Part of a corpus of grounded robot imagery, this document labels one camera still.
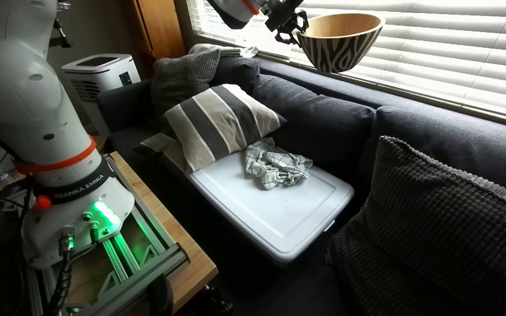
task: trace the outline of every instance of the gray couch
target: gray couch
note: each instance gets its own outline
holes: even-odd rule
[[[98,97],[112,132],[109,150],[128,160],[212,257],[221,273],[221,287],[235,302],[235,315],[357,315],[360,308],[369,311],[357,297],[357,287],[350,287],[353,281],[348,274],[335,271],[337,262],[332,258],[341,255],[341,250],[334,248],[328,255],[327,246],[344,234],[344,227],[372,190],[381,136],[397,137],[441,164],[506,188],[506,125],[267,60],[258,64],[260,76],[251,95],[288,122],[274,134],[276,143],[313,158],[357,192],[334,229],[288,267],[267,260],[183,178],[137,151],[142,139],[158,132],[144,120],[153,116],[149,81]],[[444,292],[430,292],[430,297],[444,302]],[[469,301],[457,301],[465,309],[451,311],[478,313],[474,308],[467,309]],[[400,311],[406,309],[392,309],[392,315],[404,315]]]

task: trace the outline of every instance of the window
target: window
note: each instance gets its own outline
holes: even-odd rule
[[[263,16],[230,30],[205,0],[190,9],[202,37],[309,65],[299,48],[272,39]],[[365,11],[386,20],[367,57],[342,76],[506,116],[506,0],[304,0],[300,9],[309,18]]]

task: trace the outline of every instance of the white box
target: white box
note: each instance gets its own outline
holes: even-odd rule
[[[339,178],[309,169],[309,178],[290,188],[265,192],[244,174],[244,153],[234,153],[190,174],[190,181],[242,234],[276,262],[295,260],[353,199]]]
[[[61,67],[72,83],[82,109],[88,113],[100,139],[109,137],[109,129],[98,111],[97,95],[126,85],[140,83],[130,55],[91,55]]]

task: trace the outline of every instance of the striped pillow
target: striped pillow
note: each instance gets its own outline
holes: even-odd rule
[[[244,150],[279,129],[285,120],[237,85],[209,88],[163,115],[193,172]]]

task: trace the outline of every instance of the striped bowl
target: striped bowl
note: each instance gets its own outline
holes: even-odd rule
[[[371,50],[383,25],[385,20],[372,14],[332,14],[309,20],[309,29],[297,37],[320,72],[346,72]]]

